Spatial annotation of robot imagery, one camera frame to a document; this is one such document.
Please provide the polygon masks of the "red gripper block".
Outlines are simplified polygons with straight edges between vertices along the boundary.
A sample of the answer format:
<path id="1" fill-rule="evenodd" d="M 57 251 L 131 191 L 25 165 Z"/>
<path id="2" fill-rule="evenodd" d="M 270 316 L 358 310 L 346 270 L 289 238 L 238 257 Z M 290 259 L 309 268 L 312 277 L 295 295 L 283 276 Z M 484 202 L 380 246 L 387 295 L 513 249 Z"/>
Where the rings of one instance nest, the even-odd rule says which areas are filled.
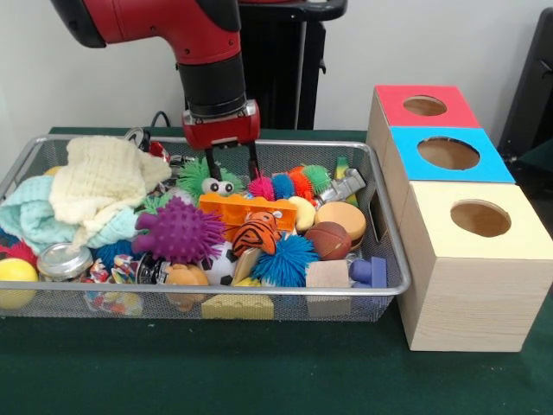
<path id="1" fill-rule="evenodd" d="M 218 165 L 212 147 L 233 143 L 246 145 L 249 151 L 248 171 L 251 181 L 259 178 L 255 141 L 260 135 L 260 112 L 255 99 L 248 99 L 237 113 L 222 118 L 198 118 L 189 110 L 182 113 L 185 138 L 194 150 L 204 150 L 210 176 L 218 179 Z"/>

